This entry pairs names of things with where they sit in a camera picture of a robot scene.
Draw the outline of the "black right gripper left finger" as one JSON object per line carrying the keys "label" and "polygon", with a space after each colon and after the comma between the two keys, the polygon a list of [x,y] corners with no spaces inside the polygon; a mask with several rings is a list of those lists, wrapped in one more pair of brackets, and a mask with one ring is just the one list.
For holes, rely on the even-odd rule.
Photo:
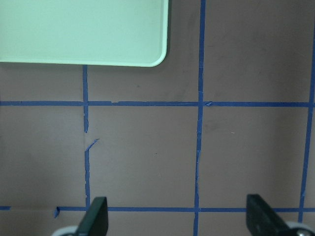
{"label": "black right gripper left finger", "polygon": [[77,230],[77,236],[106,236],[109,228],[106,197],[96,197]]}

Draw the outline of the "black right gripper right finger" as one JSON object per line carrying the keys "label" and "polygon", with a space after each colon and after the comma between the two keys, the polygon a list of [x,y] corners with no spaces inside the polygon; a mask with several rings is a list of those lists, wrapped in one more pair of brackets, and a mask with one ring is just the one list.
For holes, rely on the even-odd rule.
{"label": "black right gripper right finger", "polygon": [[246,226],[252,236],[287,236],[289,226],[258,194],[246,199]]}

